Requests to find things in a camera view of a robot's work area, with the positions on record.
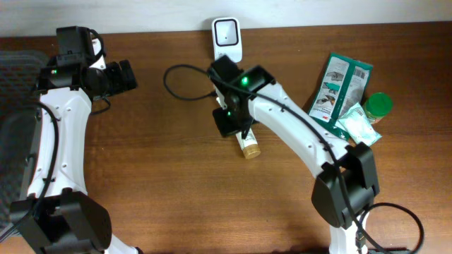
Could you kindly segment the green glove package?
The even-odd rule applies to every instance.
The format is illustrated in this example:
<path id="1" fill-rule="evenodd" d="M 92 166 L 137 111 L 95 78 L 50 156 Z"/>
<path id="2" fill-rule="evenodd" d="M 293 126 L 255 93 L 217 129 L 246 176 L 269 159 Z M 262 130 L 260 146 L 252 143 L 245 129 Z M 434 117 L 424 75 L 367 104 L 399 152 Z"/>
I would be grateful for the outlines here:
<path id="1" fill-rule="evenodd" d="M 373 68 L 369 63 L 330 54 L 308 115 L 333 135 L 348 140 L 350 134 L 338 119 L 362 101 Z"/>

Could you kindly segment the white barcode scanner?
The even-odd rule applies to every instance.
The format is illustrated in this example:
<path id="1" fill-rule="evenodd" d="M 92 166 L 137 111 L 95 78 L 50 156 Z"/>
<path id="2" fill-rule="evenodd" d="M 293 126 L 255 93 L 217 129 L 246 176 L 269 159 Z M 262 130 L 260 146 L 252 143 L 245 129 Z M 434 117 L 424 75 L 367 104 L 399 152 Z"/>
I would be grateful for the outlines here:
<path id="1" fill-rule="evenodd" d="M 239 63 L 243 57 L 240 23 L 236 18 L 216 18 L 211 23 L 214 59 L 226 55 Z"/>

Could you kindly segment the grey plastic basket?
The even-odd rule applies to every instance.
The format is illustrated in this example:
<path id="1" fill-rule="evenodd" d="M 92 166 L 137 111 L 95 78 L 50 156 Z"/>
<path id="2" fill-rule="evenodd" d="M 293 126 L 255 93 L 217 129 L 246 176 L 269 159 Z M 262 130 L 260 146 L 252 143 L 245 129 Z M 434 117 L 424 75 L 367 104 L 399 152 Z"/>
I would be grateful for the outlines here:
<path id="1" fill-rule="evenodd" d="M 38 110 L 25 105 L 49 57 L 37 50 L 1 52 L 1 230 L 11 225 L 12 202 L 27 196 L 37 160 Z"/>

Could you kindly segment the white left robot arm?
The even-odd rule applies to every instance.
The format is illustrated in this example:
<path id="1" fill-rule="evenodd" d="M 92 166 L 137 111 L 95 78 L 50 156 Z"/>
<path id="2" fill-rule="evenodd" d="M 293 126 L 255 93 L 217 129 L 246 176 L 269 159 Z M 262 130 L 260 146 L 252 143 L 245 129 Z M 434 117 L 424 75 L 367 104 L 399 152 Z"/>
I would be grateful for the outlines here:
<path id="1" fill-rule="evenodd" d="M 32 106 L 40 111 L 37 159 L 23 200 L 10 207 L 1 239 L 21 235 L 36 253 L 138 253 L 112 232 L 108 211 L 88 196 L 85 130 L 93 102 L 137 87 L 127 60 L 107 63 L 102 37 L 58 28 L 59 52 L 41 69 Z"/>

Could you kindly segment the green lid seasoning jar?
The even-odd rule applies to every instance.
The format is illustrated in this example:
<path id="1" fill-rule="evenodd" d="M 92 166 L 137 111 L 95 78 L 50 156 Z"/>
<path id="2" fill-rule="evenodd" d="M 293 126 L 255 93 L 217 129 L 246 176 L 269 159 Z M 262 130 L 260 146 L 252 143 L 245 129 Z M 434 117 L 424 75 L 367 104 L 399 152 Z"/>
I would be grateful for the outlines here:
<path id="1" fill-rule="evenodd" d="M 383 92 L 372 94 L 363 104 L 363 110 L 370 124 L 378 123 L 388 115 L 393 108 L 392 99 Z"/>

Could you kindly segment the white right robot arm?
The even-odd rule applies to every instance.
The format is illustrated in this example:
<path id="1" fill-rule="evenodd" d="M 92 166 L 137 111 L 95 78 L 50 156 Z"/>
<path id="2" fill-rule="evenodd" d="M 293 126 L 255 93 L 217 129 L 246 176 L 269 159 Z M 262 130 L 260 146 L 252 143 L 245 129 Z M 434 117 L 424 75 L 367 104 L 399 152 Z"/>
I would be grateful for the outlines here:
<path id="1" fill-rule="evenodd" d="M 315 179 L 311 201 L 330 226 L 330 253 L 365 253 L 364 212 L 379 194 L 371 148 L 364 143 L 351 146 L 327 131 L 261 66 L 244 71 L 221 56 L 207 73 L 220 100 L 213 117 L 221 136 L 244 138 L 255 123 L 272 130 Z"/>

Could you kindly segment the light green wipes pack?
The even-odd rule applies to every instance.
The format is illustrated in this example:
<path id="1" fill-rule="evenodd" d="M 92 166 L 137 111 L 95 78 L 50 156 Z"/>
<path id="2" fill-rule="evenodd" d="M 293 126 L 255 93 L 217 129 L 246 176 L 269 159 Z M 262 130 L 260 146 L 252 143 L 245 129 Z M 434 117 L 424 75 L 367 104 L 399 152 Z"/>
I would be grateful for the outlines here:
<path id="1" fill-rule="evenodd" d="M 356 144 L 364 143 L 371 146 L 381 138 L 381 134 L 374 130 L 359 102 L 353 105 L 346 104 L 340 110 L 336 123 Z"/>

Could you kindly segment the white cream tube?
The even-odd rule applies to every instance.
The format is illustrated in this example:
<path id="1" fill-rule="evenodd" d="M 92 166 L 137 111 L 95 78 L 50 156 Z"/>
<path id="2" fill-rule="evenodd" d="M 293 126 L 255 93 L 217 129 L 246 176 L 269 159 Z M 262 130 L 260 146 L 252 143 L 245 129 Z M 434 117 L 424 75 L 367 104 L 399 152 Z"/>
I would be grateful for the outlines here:
<path id="1" fill-rule="evenodd" d="M 253 159 L 260 155 L 261 150 L 251 128 L 249 129 L 249 132 L 245 138 L 242 137 L 241 132 L 238 132 L 236 134 L 236 138 L 245 159 Z"/>

